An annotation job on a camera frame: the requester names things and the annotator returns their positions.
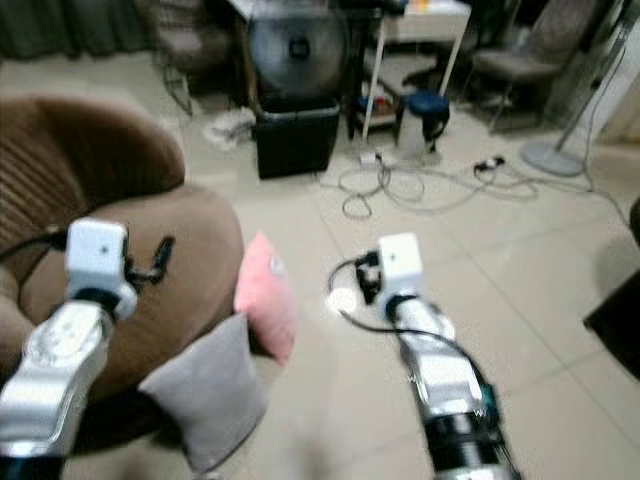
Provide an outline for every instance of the black wire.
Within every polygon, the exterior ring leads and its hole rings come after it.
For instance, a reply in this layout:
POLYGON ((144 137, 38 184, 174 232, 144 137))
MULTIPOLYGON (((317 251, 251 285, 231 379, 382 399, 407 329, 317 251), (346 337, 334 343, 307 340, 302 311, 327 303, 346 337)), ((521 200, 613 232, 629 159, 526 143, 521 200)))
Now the black wire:
POLYGON ((498 182, 497 179, 497 171, 496 169, 490 169, 483 172, 473 168, 473 175, 475 180, 479 184, 473 184, 465 181, 462 178, 464 171, 461 171, 457 174, 450 174, 446 172, 441 172, 437 170, 425 169, 419 166, 407 167, 407 166, 387 166, 382 161, 379 161, 373 168, 356 168, 347 170, 343 172, 338 177, 337 185, 326 184, 320 182, 320 186, 324 188, 333 188, 336 190, 340 190, 347 194, 345 199, 342 202, 342 214, 351 220, 367 220, 373 216, 373 208, 369 203, 369 200, 374 196, 382 193, 384 194, 391 203, 396 206, 398 209, 418 215, 434 215, 445 213, 454 208, 458 208, 473 197, 478 194, 487 195, 493 198, 497 198, 500 200, 509 200, 514 202, 529 202, 535 200, 539 197, 540 191, 536 188, 536 185, 545 186, 551 188, 553 190, 557 190, 564 193, 571 193, 576 195, 596 195, 605 200, 607 200, 615 209, 618 217, 622 221, 622 223, 628 228, 629 221, 627 220, 626 215, 622 211, 620 205, 616 202, 613 196, 604 191, 599 190, 595 187, 595 182, 591 177, 589 172, 589 157, 591 151, 591 136, 593 134, 593 125, 596 112, 606 91, 608 90, 613 78, 615 77, 620 65, 622 64, 622 60, 626 54, 626 46, 622 49, 622 54, 620 55, 618 62, 609 76, 607 83, 605 84, 600 97, 594 104, 593 110, 591 112, 591 117, 589 119, 589 129, 587 134, 587 145, 585 148, 585 155, 583 160, 583 174, 587 179, 588 186, 585 187, 583 185, 571 183, 571 182, 563 182, 560 180, 553 180, 547 178, 536 178, 525 175, 524 173, 517 170, 512 165, 505 165, 500 168, 500 171, 504 172, 507 176, 515 179, 515 181, 511 182, 498 182), (362 175, 363 173, 375 173, 377 184, 369 189, 357 189, 350 187, 345 184, 348 178, 354 177, 356 175, 362 175), (411 175, 419 185, 420 192, 411 197, 403 196, 398 191, 394 191, 393 188, 393 178, 401 175, 411 175), (424 195, 427 192, 427 186, 425 183, 425 179, 427 177, 438 177, 450 181, 462 188, 469 190, 469 192, 463 195, 461 198, 440 206, 435 207, 424 207, 424 206, 416 206, 417 203, 424 199, 424 195), (509 193, 513 190, 525 190, 525 193, 522 195, 509 193), (360 205, 361 211, 358 212, 351 207, 353 205, 360 205))
POLYGON ((382 193, 384 194, 392 204, 394 204, 398 209, 418 214, 418 215, 435 215, 440 213, 445 213, 454 208, 458 208, 469 200, 471 200, 476 195, 482 193, 484 195, 492 196, 499 199, 507 199, 512 201, 529 201, 534 199, 537 196, 536 192, 531 193, 530 195, 517 195, 510 194, 501 191, 492 191, 491 188, 493 186, 493 182, 495 181, 496 174, 495 171, 492 171, 492 178, 488 180, 484 180, 480 182, 480 184, 474 184, 468 181, 465 181, 462 178, 462 175, 466 170, 470 170, 469 168, 465 168, 463 171, 455 174, 441 172, 438 170, 425 169, 418 166, 387 166, 382 162, 379 162, 375 166, 372 167, 362 167, 355 168, 351 170, 347 170, 343 172, 339 177, 337 184, 328 184, 320 182, 320 186, 324 188, 331 188, 334 190, 339 190, 347 194, 345 199, 342 202, 341 210, 342 214, 351 220, 367 220, 373 216, 373 208, 369 203, 369 199, 374 196, 382 193), (347 180, 351 177, 362 176, 375 173, 376 174, 376 185, 372 188, 363 188, 358 189, 346 184, 347 180), (418 182, 419 185, 419 193, 412 196, 404 196, 401 193, 398 193, 393 188, 393 179, 399 176, 411 176, 414 180, 418 182), (421 202, 424 199, 425 194, 427 193, 427 185, 425 183, 426 179, 429 177, 436 177, 447 180, 451 183, 454 183, 462 188, 469 190, 468 193, 463 195, 457 200, 453 202, 439 205, 435 207, 425 207, 425 206, 416 206, 415 204, 421 202), (350 208, 353 204, 359 204, 363 211, 357 212, 350 208))
MULTIPOLYGON (((327 288, 328 288, 329 295, 331 295, 331 293, 334 291, 335 279, 338 276, 338 274, 340 273, 340 271, 343 270, 345 267, 348 267, 349 265, 355 265, 357 260, 358 260, 358 258, 351 258, 351 259, 345 260, 345 261, 339 263, 333 269, 333 271, 329 275, 329 280, 327 282, 327 288)), ((367 325, 366 323, 361 322, 360 320, 355 318, 353 315, 351 315, 349 312, 347 312, 347 311, 345 311, 343 309, 338 309, 338 313, 340 313, 340 315, 345 320, 347 320, 349 323, 351 323, 353 326, 355 326, 357 328, 360 328, 361 330, 365 330, 367 332, 370 332, 370 333, 383 334, 383 335, 409 334, 409 335, 424 335, 424 336, 430 337, 430 338, 432 338, 432 339, 434 339, 434 340, 436 340, 436 341, 448 346, 449 348, 455 350, 460 355, 465 357, 469 361, 469 364, 471 365, 471 368, 473 369, 473 371, 474 371, 474 373, 475 373, 480 385, 488 385, 487 379, 486 379, 482 369, 480 368, 478 363, 475 361, 475 359, 471 356, 471 354, 468 353, 458 343, 456 343, 456 342, 454 342, 452 340, 449 340, 448 338, 443 337, 442 335, 439 335, 439 334, 433 333, 433 332, 429 332, 429 331, 426 331, 426 330, 416 330, 416 329, 413 329, 413 328, 397 328, 395 326, 395 323, 393 324, 394 325, 393 328, 374 327, 372 325, 367 325)))
POLYGON ((9 247, 3 252, 0 252, 0 263, 4 263, 10 257, 14 256, 16 253, 20 252, 21 250, 24 250, 25 248, 28 248, 37 244, 47 244, 57 249, 64 248, 64 243, 66 241, 66 238, 67 238, 66 232, 63 232, 63 231, 45 233, 43 235, 30 238, 28 240, 25 240, 24 242, 20 242, 17 245, 9 247))

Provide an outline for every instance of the curtain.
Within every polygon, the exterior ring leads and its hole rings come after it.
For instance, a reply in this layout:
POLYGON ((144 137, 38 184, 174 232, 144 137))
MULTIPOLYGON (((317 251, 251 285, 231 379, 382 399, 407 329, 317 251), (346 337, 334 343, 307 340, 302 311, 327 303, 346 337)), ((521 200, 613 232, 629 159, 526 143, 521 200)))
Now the curtain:
POLYGON ((133 0, 0 0, 0 55, 107 55, 149 48, 133 0))

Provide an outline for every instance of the beige tile floor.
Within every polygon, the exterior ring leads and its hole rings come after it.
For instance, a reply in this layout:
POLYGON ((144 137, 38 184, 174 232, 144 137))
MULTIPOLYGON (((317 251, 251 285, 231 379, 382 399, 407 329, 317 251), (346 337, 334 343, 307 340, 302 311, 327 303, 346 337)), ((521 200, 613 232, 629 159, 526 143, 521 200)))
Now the beige tile floor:
MULTIPOLYGON (((180 141, 189 180, 227 196, 247 241, 263 229, 285 259, 304 320, 292 360, 271 387, 266 417, 225 465, 228 478, 431 476, 394 339, 354 330, 325 303, 326 275, 337 262, 402 231, 418 234, 428 295, 495 380, 505 429, 526 478, 640 476, 640 388, 581 323, 640 267, 640 250, 602 200, 542 189, 535 202, 479 195, 448 213, 417 216, 377 197, 371 219, 351 221, 341 214, 342 194, 321 188, 318 179, 260 182, 254 145, 223 153, 207 144, 200 132, 210 116, 182 114, 146 54, 74 62, 54 57, 6 62, 0 69, 1 92, 42 90, 124 102, 156 117, 180 141)), ((219 104, 224 108, 226 101, 219 104)), ((408 119, 403 135, 413 138, 409 144, 403 137, 402 148, 394 149, 384 135, 372 142, 389 158, 411 156, 419 150, 419 135, 412 136, 417 131, 416 121, 408 119)), ((473 117, 454 111, 437 168, 458 171, 501 153, 531 173, 517 155, 527 139, 490 137, 473 117)), ((357 144, 347 141, 341 126, 329 171, 320 179, 335 181, 356 167, 355 152, 357 144)), ((601 160, 595 165, 598 182, 628 208, 640 193, 640 164, 609 158, 609 167, 601 160)), ((427 187, 430 205, 464 193, 441 180, 429 180, 427 187)), ((367 318, 377 321, 370 312, 367 318)), ((66 478, 190 475, 179 450, 144 438, 108 455, 76 459, 66 478)))

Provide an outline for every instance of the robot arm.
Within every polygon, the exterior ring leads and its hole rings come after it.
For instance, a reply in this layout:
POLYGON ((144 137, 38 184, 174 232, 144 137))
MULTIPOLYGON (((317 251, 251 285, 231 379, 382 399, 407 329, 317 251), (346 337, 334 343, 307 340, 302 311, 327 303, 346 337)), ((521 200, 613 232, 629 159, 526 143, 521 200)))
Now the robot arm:
POLYGON ((497 399, 479 367, 455 343, 452 322, 423 298, 423 269, 413 234, 384 237, 356 265, 358 283, 400 340, 436 480, 515 480, 500 430, 497 399))
POLYGON ((65 303, 30 335, 0 392, 0 478, 59 478, 115 323, 134 312, 143 282, 162 279, 171 254, 167 238, 155 268, 137 270, 127 236, 122 225, 94 219, 70 226, 65 303))

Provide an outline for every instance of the brown armchair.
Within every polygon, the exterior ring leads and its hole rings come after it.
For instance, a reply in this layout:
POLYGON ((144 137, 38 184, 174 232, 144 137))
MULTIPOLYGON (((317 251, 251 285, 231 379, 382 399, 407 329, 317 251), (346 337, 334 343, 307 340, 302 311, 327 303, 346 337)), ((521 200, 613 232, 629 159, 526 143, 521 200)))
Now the brown armchair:
MULTIPOLYGON (((138 383, 232 311, 243 242, 230 205, 184 184, 178 146, 151 120, 86 100, 0 97, 0 166, 0 251, 85 215, 126 224, 141 264, 175 236, 165 279, 117 325, 78 448, 157 427, 163 416, 138 383)), ((63 299, 63 257, 33 248, 0 269, 0 385, 63 299)))
MULTIPOLYGON (((503 82, 506 86, 489 130, 494 131, 509 96, 515 87, 545 86, 562 71, 578 48, 603 0, 551 0, 520 48, 480 50, 472 58, 473 66, 462 97, 474 74, 503 82)), ((539 102, 540 114, 544 102, 539 102)))
POLYGON ((135 0, 155 41, 155 63, 169 94, 193 114, 191 83, 232 61, 233 36, 214 21, 205 0, 135 0))

